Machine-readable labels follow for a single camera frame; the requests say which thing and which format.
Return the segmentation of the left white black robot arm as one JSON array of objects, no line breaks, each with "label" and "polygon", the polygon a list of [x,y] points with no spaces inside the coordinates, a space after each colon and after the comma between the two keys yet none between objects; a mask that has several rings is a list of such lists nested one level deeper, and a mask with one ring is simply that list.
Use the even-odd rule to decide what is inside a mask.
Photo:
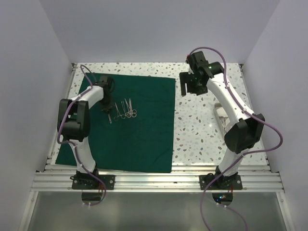
[{"label": "left white black robot arm", "polygon": [[110,115],[115,105],[111,95],[114,88],[113,78],[101,76],[99,81],[91,84],[76,97],[61,99],[59,103],[57,142],[61,145],[68,144],[73,151],[77,164],[73,182],[86,185],[89,189],[103,184],[89,145],[90,109],[100,103],[101,110]]}]

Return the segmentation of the steel instrument tray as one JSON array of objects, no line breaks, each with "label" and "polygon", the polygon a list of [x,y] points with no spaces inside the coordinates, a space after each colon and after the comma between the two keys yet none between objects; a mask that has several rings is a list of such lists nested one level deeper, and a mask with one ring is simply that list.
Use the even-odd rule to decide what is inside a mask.
[{"label": "steel instrument tray", "polygon": [[214,115],[215,115],[215,118],[218,123],[222,136],[225,136],[226,133],[232,128],[233,125],[226,111],[223,109],[220,103],[214,104]]}]

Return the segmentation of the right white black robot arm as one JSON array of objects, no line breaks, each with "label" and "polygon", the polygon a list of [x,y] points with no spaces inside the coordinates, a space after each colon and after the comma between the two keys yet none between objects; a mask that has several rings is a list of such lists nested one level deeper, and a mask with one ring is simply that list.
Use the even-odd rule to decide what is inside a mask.
[{"label": "right white black robot arm", "polygon": [[187,93],[202,95],[209,91],[218,99],[230,120],[230,129],[224,136],[227,150],[214,174],[200,178],[204,183],[203,190],[226,190],[234,187],[241,190],[242,184],[238,168],[244,153],[259,142],[265,118],[246,106],[227,78],[225,65],[219,62],[210,63],[202,51],[190,53],[186,62],[190,69],[181,72],[181,95]]}]

